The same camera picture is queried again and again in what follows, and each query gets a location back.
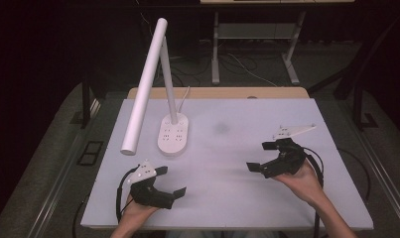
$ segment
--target lamp base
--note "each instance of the lamp base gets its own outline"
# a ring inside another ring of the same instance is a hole
[[[188,117],[182,113],[177,113],[177,117],[178,123],[175,125],[172,124],[170,114],[162,120],[157,143],[165,156],[178,156],[184,151],[187,145]]]

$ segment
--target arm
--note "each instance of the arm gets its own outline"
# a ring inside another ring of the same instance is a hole
[[[330,237],[357,237],[348,227],[320,186],[314,169],[305,161],[293,176],[274,177],[285,184],[298,198],[307,202],[320,216]]]
[[[132,201],[125,208],[122,218],[113,231],[111,238],[130,238],[144,224],[144,222],[159,208],[144,206]]]

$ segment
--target gray floor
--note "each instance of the gray floor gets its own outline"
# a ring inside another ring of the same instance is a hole
[[[291,86],[280,59],[280,53],[287,47],[283,42],[222,43],[219,48],[220,86],[272,86],[266,80],[278,86]],[[298,45],[292,62],[301,86],[308,88],[339,71],[353,59],[358,49],[359,44],[352,43]],[[200,59],[172,56],[174,84],[212,86],[210,53],[209,42],[201,42]],[[247,73],[239,66],[238,60],[265,80]],[[154,85],[162,86],[163,79],[159,76]],[[400,237],[400,218],[383,183],[372,169],[373,155],[365,150],[365,142],[368,142],[400,192],[400,133],[367,93],[363,98],[363,112],[370,113],[379,127],[366,129],[363,133],[355,130],[350,122],[351,98],[334,100],[334,88],[335,83],[313,97],[317,99],[336,145],[358,157],[369,170],[371,179],[366,205],[374,221],[374,230],[358,231],[357,234],[359,237]],[[79,124],[72,123],[75,113],[81,111],[80,86],[69,94],[0,217],[0,237],[72,237],[75,212],[92,188],[125,97],[124,91],[109,92],[92,110],[93,119],[87,128],[80,130]],[[103,142],[100,158],[93,167],[77,166],[75,161],[88,141]],[[347,152],[340,151],[340,154],[364,199],[367,178],[362,167]],[[79,223],[83,210],[84,206],[76,223]],[[286,234],[289,237],[312,237],[311,231],[286,231]],[[109,235],[109,230],[92,230],[76,225],[76,237]]]

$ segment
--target desk lamp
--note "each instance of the desk lamp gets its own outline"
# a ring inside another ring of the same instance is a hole
[[[177,112],[175,106],[175,96],[165,36],[167,26],[168,22],[165,19],[161,18],[158,20],[122,143],[121,153],[124,155],[134,156],[136,154],[147,102],[150,96],[150,89],[153,84],[159,57],[162,64],[163,76],[165,78],[170,114],[166,115],[162,120],[158,146],[165,156],[178,156],[183,152],[187,144],[189,120],[184,114]]]

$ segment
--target person's left hand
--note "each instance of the person's left hand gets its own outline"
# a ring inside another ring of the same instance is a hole
[[[127,203],[130,202],[123,211],[122,218],[113,231],[111,238],[127,238],[131,237],[146,220],[157,211],[158,207],[145,206],[136,203],[129,195]]]

